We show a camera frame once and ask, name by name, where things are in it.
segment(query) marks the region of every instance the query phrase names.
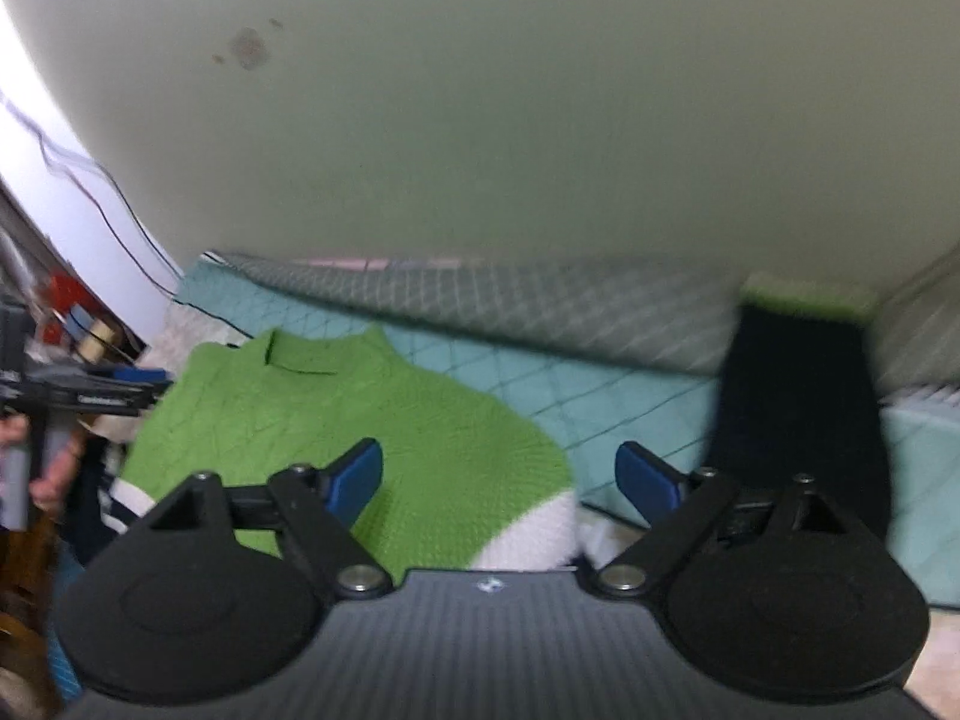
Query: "knit sweater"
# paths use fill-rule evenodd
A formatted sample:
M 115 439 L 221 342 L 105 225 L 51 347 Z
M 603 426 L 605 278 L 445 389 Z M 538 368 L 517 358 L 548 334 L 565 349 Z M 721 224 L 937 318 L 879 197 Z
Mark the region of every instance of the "knit sweater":
M 114 487 L 130 504 L 161 498 L 197 469 L 259 484 L 291 463 L 326 466 L 368 436 L 383 446 L 384 480 L 353 532 L 397 578 L 412 566 L 471 565 L 571 485 L 562 450 L 536 425 L 411 365 L 371 327 L 334 341 L 274 330 L 237 349 L 198 346 Z M 559 525 L 572 528 L 572 517 Z M 239 538 L 275 552 L 270 533 Z

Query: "human hand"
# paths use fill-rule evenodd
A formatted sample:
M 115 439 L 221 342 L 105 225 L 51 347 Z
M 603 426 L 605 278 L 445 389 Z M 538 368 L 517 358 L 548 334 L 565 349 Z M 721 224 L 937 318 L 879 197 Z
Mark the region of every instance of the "human hand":
M 25 442 L 29 433 L 30 421 L 25 416 L 8 416 L 0 420 L 0 449 Z M 37 509 L 55 516 L 64 507 L 66 494 L 80 471 L 85 436 L 83 428 L 78 426 L 67 445 L 56 453 L 43 471 L 43 476 L 30 483 L 30 498 Z

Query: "floor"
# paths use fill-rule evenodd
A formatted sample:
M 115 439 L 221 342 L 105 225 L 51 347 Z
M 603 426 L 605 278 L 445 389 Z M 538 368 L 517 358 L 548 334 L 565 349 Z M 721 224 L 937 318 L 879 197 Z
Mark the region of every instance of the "floor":
M 935 611 L 907 689 L 944 720 L 960 720 L 960 613 Z

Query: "red object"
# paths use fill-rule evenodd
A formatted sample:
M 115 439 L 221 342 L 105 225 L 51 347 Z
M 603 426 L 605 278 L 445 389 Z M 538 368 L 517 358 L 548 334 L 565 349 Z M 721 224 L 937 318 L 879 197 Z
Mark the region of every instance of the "red object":
M 61 317 L 65 317 L 78 303 L 90 312 L 91 317 L 104 314 L 103 305 L 90 295 L 89 290 L 77 279 L 67 274 L 53 274 L 47 286 L 47 304 Z M 56 346 L 61 342 L 63 334 L 64 329 L 59 322 L 48 322 L 43 327 L 43 342 Z

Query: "metal screw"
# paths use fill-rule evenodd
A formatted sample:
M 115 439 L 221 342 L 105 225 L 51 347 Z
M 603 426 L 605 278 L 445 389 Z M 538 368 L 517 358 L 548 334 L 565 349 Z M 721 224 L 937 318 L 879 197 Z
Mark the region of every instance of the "metal screw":
M 630 592 L 643 586 L 647 581 L 647 572 L 630 563 L 614 563 L 600 572 L 599 579 L 604 589 Z
M 351 565 L 337 574 L 337 581 L 342 587 L 353 592 L 370 592 L 383 586 L 387 575 L 375 565 Z

